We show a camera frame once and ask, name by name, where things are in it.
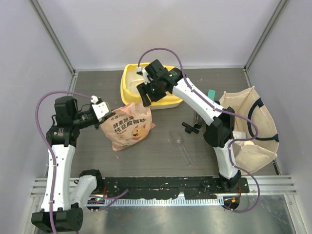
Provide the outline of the pink cat litter bag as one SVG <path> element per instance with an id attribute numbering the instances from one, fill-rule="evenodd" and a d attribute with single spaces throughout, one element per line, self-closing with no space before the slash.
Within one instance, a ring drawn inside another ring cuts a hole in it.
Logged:
<path id="1" fill-rule="evenodd" d="M 142 102 L 131 102 L 113 112 L 115 114 L 101 124 L 101 129 L 111 140 L 115 152 L 144 140 L 155 127 L 150 107 L 144 107 Z"/>

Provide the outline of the clear plastic scoop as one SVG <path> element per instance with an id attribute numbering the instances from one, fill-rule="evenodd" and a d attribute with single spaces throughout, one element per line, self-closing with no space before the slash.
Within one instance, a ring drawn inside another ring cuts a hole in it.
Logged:
<path id="1" fill-rule="evenodd" d="M 183 141 L 183 137 L 181 136 L 181 134 L 177 131 L 170 131 L 169 132 L 169 136 L 170 136 L 170 140 L 172 142 L 172 144 L 177 148 L 179 149 L 186 165 L 188 167 L 191 167 L 192 166 L 192 160 L 184 146 L 184 141 Z"/>

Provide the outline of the black bag clip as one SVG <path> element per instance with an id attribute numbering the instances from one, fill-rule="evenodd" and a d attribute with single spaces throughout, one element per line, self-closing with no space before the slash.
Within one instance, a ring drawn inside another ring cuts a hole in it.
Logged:
<path id="1" fill-rule="evenodd" d="M 194 126 L 191 126 L 187 124 L 186 122 L 182 122 L 182 126 L 185 128 L 184 131 L 191 134 L 194 132 L 195 134 L 199 133 L 199 129 L 202 127 L 200 124 L 195 124 Z"/>

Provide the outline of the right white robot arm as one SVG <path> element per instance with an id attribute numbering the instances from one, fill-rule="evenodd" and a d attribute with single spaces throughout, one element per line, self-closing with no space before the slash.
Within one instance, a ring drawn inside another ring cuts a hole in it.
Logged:
<path id="1" fill-rule="evenodd" d="M 202 117 L 206 124 L 203 137 L 214 148 L 217 157 L 220 187 L 227 193 L 236 189 L 241 171 L 236 165 L 232 147 L 234 110 L 231 107 L 225 109 L 210 100 L 192 84 L 183 70 L 168 70 L 157 59 L 144 68 L 137 66 L 136 72 L 143 76 L 143 82 L 137 86 L 137 90 L 145 107 L 170 93 L 182 99 Z"/>

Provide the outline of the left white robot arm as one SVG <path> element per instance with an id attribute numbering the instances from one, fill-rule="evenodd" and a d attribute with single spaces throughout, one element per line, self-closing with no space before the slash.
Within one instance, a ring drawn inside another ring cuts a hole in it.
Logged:
<path id="1" fill-rule="evenodd" d="M 47 185 L 40 210 L 32 214 L 31 222 L 45 233 L 78 232 L 89 196 L 100 194 L 104 188 L 100 171 L 90 169 L 80 174 L 78 184 L 70 190 L 71 166 L 80 130 L 90 126 L 98 129 L 114 115 L 100 97 L 91 96 L 89 100 L 89 108 L 83 111 L 72 96 L 56 99 L 53 124 L 43 136 L 49 153 Z"/>

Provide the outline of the teal flat stick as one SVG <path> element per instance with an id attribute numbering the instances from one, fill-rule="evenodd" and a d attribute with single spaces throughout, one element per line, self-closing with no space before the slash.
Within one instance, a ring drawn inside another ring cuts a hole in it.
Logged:
<path id="1" fill-rule="evenodd" d="M 207 97 L 208 97 L 209 99 L 211 99 L 212 101 L 214 101 L 214 100 L 215 100 L 215 94 L 216 94 L 216 91 L 210 89 L 210 90 L 208 91 L 208 93 L 207 93 Z"/>

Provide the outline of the beige canvas tote bag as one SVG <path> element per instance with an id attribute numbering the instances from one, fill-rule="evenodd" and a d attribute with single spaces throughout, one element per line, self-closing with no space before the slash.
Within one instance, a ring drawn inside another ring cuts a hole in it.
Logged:
<path id="1" fill-rule="evenodd" d="M 244 133 L 243 138 L 252 138 L 233 143 L 238 167 L 255 173 L 277 158 L 279 136 L 275 122 L 254 87 L 238 93 L 225 92 L 219 102 L 223 107 L 232 107 L 236 114 L 252 121 L 249 123 L 235 117 L 234 130 Z"/>

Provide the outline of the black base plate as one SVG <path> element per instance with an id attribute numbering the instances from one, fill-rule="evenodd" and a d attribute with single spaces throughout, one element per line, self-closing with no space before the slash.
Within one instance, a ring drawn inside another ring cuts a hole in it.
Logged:
<path id="1" fill-rule="evenodd" d="M 229 189 L 221 179 L 213 176 L 188 177 L 106 177 L 94 194 L 115 197 L 125 190 L 124 199 L 176 199 L 184 193 L 186 199 L 212 199 L 217 194 L 247 194 L 250 192 L 246 178 Z"/>

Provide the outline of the aluminium rail frame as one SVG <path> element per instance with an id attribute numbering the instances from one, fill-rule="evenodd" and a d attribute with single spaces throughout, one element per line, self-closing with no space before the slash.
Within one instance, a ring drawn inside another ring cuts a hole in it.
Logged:
<path id="1" fill-rule="evenodd" d="M 250 176 L 243 176 L 247 179 L 247 183 L 252 194 L 256 194 L 256 183 Z M 261 195 L 296 195 L 297 191 L 290 175 L 255 175 Z M 70 192 L 76 184 L 74 180 L 78 178 L 70 178 Z M 47 185 L 47 178 L 36 178 L 30 197 L 44 197 Z"/>

